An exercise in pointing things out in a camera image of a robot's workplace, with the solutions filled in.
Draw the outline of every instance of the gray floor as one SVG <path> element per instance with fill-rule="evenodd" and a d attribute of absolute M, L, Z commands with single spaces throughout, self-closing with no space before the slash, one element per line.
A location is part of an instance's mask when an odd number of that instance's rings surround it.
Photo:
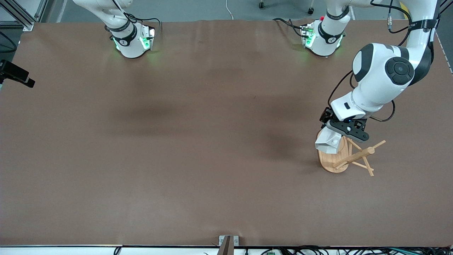
<path fill-rule="evenodd" d="M 237 20 L 271 20 L 276 17 L 284 19 L 317 19 L 325 14 L 324 1 L 315 0 L 314 13 L 308 15 L 311 0 L 264 0 L 265 8 L 258 8 L 259 0 L 228 0 L 228 7 Z M 229 20 L 231 19 L 225 7 L 224 0 L 136 0 L 129 9 L 129 13 L 139 18 L 159 18 L 163 22 L 184 22 L 196 20 Z M 387 8 L 354 8 L 357 20 L 382 20 L 387 18 Z M 394 19 L 402 19 L 403 15 L 393 11 Z M 72 0 L 54 0 L 49 11 L 45 14 L 47 22 L 100 22 L 100 20 L 76 5 Z M 438 33 L 443 43 L 446 55 L 453 59 L 453 8 L 444 12 Z M 19 42 L 22 31 L 20 29 L 2 29 L 14 42 Z M 0 37 L 1 44 L 8 42 Z M 11 60 L 14 54 L 0 54 L 0 59 Z"/>

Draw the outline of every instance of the wooden stand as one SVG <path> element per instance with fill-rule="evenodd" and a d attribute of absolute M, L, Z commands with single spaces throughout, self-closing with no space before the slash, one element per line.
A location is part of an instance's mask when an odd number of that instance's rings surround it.
<path fill-rule="evenodd" d="M 319 161 L 321 162 L 323 168 L 328 172 L 341 173 L 346 170 L 349 164 L 354 164 L 356 166 L 367 169 L 370 176 L 374 176 L 373 174 L 374 169 L 371 168 L 366 157 L 371 154 L 374 154 L 375 149 L 384 144 L 385 142 L 386 141 L 384 140 L 373 147 L 362 149 L 353 140 L 346 137 L 342 137 L 340 140 L 340 146 L 338 147 L 338 153 L 326 154 L 323 153 L 322 151 L 318 151 Z M 352 154 L 352 146 L 357 148 L 359 152 Z M 356 162 L 361 158 L 365 162 L 365 165 Z"/>

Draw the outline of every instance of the wooden stick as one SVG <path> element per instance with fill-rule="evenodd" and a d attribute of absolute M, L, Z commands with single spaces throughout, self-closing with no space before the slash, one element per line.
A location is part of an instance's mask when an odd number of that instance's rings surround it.
<path fill-rule="evenodd" d="M 375 151 L 374 151 L 374 148 L 373 147 L 368 147 L 366 149 L 364 149 L 363 151 L 361 152 L 357 152 L 357 153 L 354 153 L 352 155 L 350 155 L 349 157 L 346 157 L 336 163 L 333 164 L 333 167 L 338 169 L 346 164 L 349 164 L 353 161 L 356 161 L 357 159 L 359 158 L 362 158 L 362 157 L 366 157 L 370 154 L 373 154 Z"/>
<path fill-rule="evenodd" d="M 354 161 L 354 162 L 351 162 L 351 164 L 354 164 L 354 165 L 359 166 L 359 167 L 361 167 L 361 168 L 368 169 L 366 166 L 364 166 L 364 165 L 362 165 L 362 164 L 360 164 L 360 163 L 357 163 L 357 162 L 355 162 L 355 161 Z"/>
<path fill-rule="evenodd" d="M 375 146 L 373 146 L 374 149 L 378 148 L 379 146 L 381 146 L 382 144 L 384 144 L 386 141 L 385 140 L 382 140 L 382 142 L 376 144 Z"/>
<path fill-rule="evenodd" d="M 371 169 L 371 166 L 370 166 L 370 163 L 368 162 L 366 157 L 362 157 L 362 158 L 363 158 L 363 161 L 365 162 L 366 168 L 368 169 L 368 173 L 370 174 L 370 176 L 374 176 L 373 170 Z"/>
<path fill-rule="evenodd" d="M 360 148 L 360 146 L 358 146 L 352 139 L 350 139 L 350 138 L 346 138 L 346 139 L 350 144 L 354 145 L 355 148 L 357 148 L 359 151 L 362 151 L 362 148 Z"/>

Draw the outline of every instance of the brown paper mat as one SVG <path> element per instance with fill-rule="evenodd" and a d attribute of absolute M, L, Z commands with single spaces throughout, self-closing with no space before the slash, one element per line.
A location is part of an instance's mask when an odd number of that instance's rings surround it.
<path fill-rule="evenodd" d="M 369 121 L 375 177 L 324 171 L 327 98 L 385 21 L 354 21 L 329 58 L 273 21 L 165 23 L 126 59 L 103 24 L 36 24 L 0 96 L 0 243 L 443 246 L 453 240 L 452 76 Z M 349 91 L 347 81 L 335 98 Z M 385 118 L 386 106 L 377 116 Z"/>

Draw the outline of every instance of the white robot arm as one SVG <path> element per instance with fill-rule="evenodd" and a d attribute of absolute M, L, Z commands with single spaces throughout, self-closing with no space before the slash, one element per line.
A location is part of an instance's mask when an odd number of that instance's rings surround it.
<path fill-rule="evenodd" d="M 315 143 L 318 150 L 337 153 L 342 135 L 358 142 L 367 141 L 366 120 L 428 73 L 434 56 L 433 39 L 439 22 L 435 15 L 439 8 L 432 0 L 400 1 L 412 17 L 407 46 L 372 43 L 356 54 L 352 71 L 358 86 L 324 110 L 320 119 L 323 128 Z"/>
<path fill-rule="evenodd" d="M 132 0 L 73 0 L 101 19 L 113 35 L 116 48 L 127 58 L 137 58 L 151 49 L 154 28 L 132 22 L 123 8 Z"/>

